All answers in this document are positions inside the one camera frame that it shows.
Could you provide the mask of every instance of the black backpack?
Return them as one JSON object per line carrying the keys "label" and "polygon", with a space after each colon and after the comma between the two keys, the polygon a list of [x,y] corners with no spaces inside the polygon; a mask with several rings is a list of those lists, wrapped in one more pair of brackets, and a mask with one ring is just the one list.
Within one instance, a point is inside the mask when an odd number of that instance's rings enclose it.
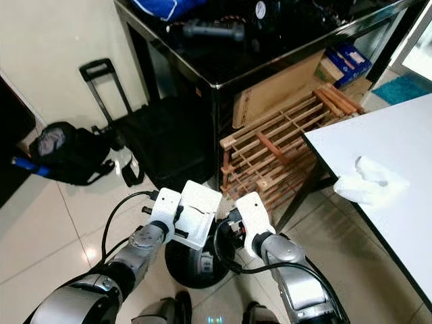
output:
{"label": "black backpack", "polygon": [[46,178],[87,186],[114,168],[112,160],[103,162],[109,149],[102,137],[61,121],[42,131],[30,145],[30,155],[36,164],[49,168]]}

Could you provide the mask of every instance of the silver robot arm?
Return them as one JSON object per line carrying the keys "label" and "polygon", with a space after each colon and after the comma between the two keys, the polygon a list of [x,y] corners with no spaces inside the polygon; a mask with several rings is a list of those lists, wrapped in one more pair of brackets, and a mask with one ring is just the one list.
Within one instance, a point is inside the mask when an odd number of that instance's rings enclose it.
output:
{"label": "silver robot arm", "polygon": [[106,264],[50,294],[25,323],[114,324],[118,310],[174,233],[180,194],[163,188],[147,224]]}
{"label": "silver robot arm", "polygon": [[338,297],[327,280],[307,260],[303,249],[275,233],[256,192],[236,201],[246,230],[244,247],[270,266],[292,324],[349,323]]}

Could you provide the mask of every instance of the white floor tile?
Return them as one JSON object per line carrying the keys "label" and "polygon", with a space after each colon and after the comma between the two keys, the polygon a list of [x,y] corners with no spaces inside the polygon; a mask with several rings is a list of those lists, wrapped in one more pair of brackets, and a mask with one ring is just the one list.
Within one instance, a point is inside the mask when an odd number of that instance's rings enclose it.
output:
{"label": "white floor tile", "polygon": [[330,202],[288,236],[331,282],[351,323],[407,323],[421,305],[396,264]]}
{"label": "white floor tile", "polygon": [[[144,205],[152,206],[153,202],[151,200],[146,200],[145,202],[141,201],[140,203],[136,202],[132,206],[129,206],[128,210],[114,216],[107,235],[107,252],[119,241],[132,235],[138,226],[144,225],[147,222],[149,215],[141,212]],[[104,229],[105,224],[92,233],[80,236],[85,253],[92,267],[101,259],[101,242]]]}
{"label": "white floor tile", "polygon": [[57,183],[31,175],[0,209],[0,283],[77,239]]}
{"label": "white floor tile", "polygon": [[38,137],[38,132],[35,129],[33,129],[19,144],[18,147],[25,153],[30,154],[29,146],[32,144],[32,142]]}
{"label": "white floor tile", "polygon": [[249,253],[247,253],[246,249],[244,248],[238,249],[236,253],[239,259],[243,262],[242,263],[243,267],[249,265],[251,262],[253,262],[253,260],[255,260],[255,258],[250,256]]}
{"label": "white floor tile", "polygon": [[[131,207],[128,211],[115,218],[110,226],[107,236],[107,250],[116,245],[120,240],[132,234],[139,226],[144,225],[148,215],[141,213],[141,206]],[[101,240],[103,228],[90,235],[81,237],[84,250],[94,266],[101,258]],[[130,323],[130,319],[136,317],[145,307],[165,297],[174,297],[181,290],[188,290],[192,305],[196,306],[206,300],[214,291],[234,276],[228,275],[213,287],[195,290],[180,285],[169,274],[165,264],[165,248],[162,248],[154,264],[150,266],[144,281],[128,297],[117,317],[117,324]]]}
{"label": "white floor tile", "polygon": [[89,270],[79,241],[0,285],[0,323],[22,323],[53,290]]}
{"label": "white floor tile", "polygon": [[[114,207],[127,195],[156,189],[148,177],[145,177],[142,184],[129,188],[115,170],[88,187],[60,184],[60,188],[80,236],[104,226]],[[120,208],[118,214],[137,206],[142,207],[147,200],[146,196],[134,197]]]}
{"label": "white floor tile", "polygon": [[367,225],[366,221],[360,216],[358,211],[352,206],[351,202],[342,198],[338,194],[334,194],[329,197],[329,200],[341,211],[343,212],[351,221],[353,221],[376,245],[378,245],[385,253],[384,247],[381,245],[380,241],[376,235],[372,232],[371,228]]}
{"label": "white floor tile", "polygon": [[[293,228],[298,222],[304,219],[311,211],[316,209],[322,202],[324,202],[325,196],[321,192],[313,192],[309,194],[307,198],[303,201],[300,207],[297,209],[292,218],[288,221],[287,225],[283,230],[289,230]],[[291,201],[283,204],[273,212],[273,224],[277,224],[281,216],[285,213],[285,210],[290,205]]]}
{"label": "white floor tile", "polygon": [[209,319],[219,317],[223,319],[222,323],[241,323],[243,312],[252,301],[273,311],[280,323],[287,323],[286,316],[280,313],[253,275],[231,278],[211,298],[194,309],[192,323],[209,323]]}
{"label": "white floor tile", "polygon": [[422,304],[419,310],[411,318],[410,324],[431,324],[432,314],[425,304]]}
{"label": "white floor tile", "polygon": [[389,107],[390,104],[378,97],[375,93],[368,92],[364,95],[361,105],[367,113]]}
{"label": "white floor tile", "polygon": [[323,194],[324,196],[329,198],[330,196],[335,194],[335,190],[333,190],[333,186],[326,187],[326,188],[321,190],[321,194]]}
{"label": "white floor tile", "polygon": [[380,86],[382,86],[383,84],[386,84],[396,78],[399,77],[399,74],[391,71],[389,68],[387,68],[383,75],[378,79],[377,83],[375,83],[375,85],[373,86],[374,89],[378,89]]}

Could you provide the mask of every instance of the blue handle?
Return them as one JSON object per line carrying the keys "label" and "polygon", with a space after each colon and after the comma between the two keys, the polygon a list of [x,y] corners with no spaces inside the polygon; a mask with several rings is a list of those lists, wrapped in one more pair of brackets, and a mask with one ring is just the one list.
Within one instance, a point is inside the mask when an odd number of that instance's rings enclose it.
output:
{"label": "blue handle", "polygon": [[37,174],[38,176],[46,177],[51,172],[48,167],[34,164],[32,161],[29,161],[23,157],[13,157],[11,162],[13,165],[16,165],[17,167],[22,167],[23,169]]}

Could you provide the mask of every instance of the suitcase handle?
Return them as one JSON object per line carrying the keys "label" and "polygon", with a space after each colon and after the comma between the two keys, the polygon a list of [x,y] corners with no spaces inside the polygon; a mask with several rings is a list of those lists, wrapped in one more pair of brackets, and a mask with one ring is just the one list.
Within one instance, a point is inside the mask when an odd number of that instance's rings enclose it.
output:
{"label": "suitcase handle", "polygon": [[88,82],[106,74],[114,74],[115,69],[110,59],[97,59],[81,66],[80,73],[84,81]]}
{"label": "suitcase handle", "polygon": [[128,114],[133,113],[132,108],[130,107],[128,98],[126,98],[126,94],[124,93],[123,87],[120,84],[120,80],[117,76],[117,72],[115,71],[114,65],[109,58],[97,59],[95,61],[88,62],[87,64],[84,64],[83,66],[81,66],[79,70],[80,70],[80,73],[82,75],[82,78],[87,83],[93,97],[96,99],[96,102],[98,103],[99,107],[101,108],[103,115],[107,119],[108,124],[112,124],[113,119],[111,118],[110,114],[108,113],[107,108],[105,107],[104,103],[102,102],[102,98],[99,96],[99,93],[97,92],[95,85],[92,82],[96,78],[99,78],[101,76],[105,76],[107,74],[111,74],[113,76],[115,85],[117,86],[117,89],[120,92],[121,99],[123,100],[123,103],[126,106],[126,110],[128,111]]}

